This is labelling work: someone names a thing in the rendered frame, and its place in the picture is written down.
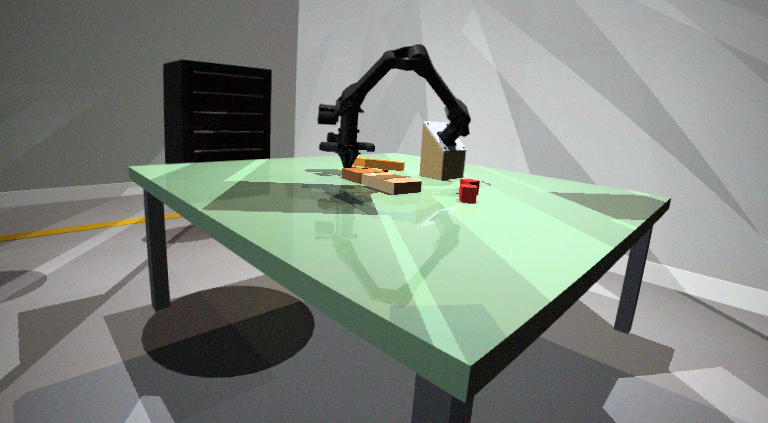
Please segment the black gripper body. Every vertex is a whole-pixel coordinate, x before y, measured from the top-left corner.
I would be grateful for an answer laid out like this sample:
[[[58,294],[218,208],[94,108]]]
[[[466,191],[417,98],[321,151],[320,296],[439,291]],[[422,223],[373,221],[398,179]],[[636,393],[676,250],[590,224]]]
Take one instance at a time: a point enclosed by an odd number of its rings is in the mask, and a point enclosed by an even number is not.
[[[357,142],[357,133],[359,133],[357,126],[340,125],[340,128],[338,128],[338,131],[340,131],[339,144],[334,142],[321,142],[319,144],[319,150],[326,151],[326,152],[341,152],[341,153],[359,152],[359,150],[366,150],[367,152],[375,152],[375,146],[373,143]]]

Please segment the red cube block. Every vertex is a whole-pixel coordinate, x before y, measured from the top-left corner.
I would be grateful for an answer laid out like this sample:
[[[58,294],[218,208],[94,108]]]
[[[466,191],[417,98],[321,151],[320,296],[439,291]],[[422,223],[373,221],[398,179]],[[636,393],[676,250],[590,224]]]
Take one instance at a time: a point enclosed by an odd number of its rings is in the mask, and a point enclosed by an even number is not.
[[[460,184],[459,200],[461,202],[476,203],[477,187],[475,185]]]
[[[475,185],[477,187],[477,195],[478,195],[478,192],[479,192],[479,183],[480,183],[480,181],[478,181],[478,180],[460,179],[460,184]]]

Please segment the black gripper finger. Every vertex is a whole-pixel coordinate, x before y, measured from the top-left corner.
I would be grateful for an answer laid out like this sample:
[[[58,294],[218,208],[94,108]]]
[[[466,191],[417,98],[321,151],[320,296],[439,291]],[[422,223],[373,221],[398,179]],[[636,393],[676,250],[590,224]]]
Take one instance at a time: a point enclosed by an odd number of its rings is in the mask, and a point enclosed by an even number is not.
[[[348,153],[350,153],[350,160],[349,160],[349,167],[348,168],[351,168],[351,166],[353,165],[355,159],[361,153],[359,153],[359,152],[348,152]]]
[[[341,153],[341,152],[335,152],[335,153],[337,153],[339,155],[339,157],[340,157],[340,159],[342,161],[343,168],[348,168],[349,167],[349,160],[350,160],[350,153]]]

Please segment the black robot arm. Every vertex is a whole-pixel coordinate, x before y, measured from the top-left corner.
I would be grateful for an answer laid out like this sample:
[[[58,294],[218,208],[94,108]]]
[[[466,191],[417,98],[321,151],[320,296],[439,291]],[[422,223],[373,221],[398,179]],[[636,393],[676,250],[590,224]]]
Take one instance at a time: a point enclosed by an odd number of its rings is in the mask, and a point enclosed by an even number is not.
[[[405,59],[409,58],[409,59]],[[343,90],[335,106],[322,105],[318,108],[318,124],[358,126],[358,112],[364,112],[361,103],[367,93],[391,70],[414,70],[424,77],[445,104],[447,118],[451,121],[443,131],[436,133],[447,146],[457,145],[456,140],[469,134],[471,122],[466,105],[455,98],[440,75],[433,67],[422,44],[386,51],[381,58],[356,83]]]

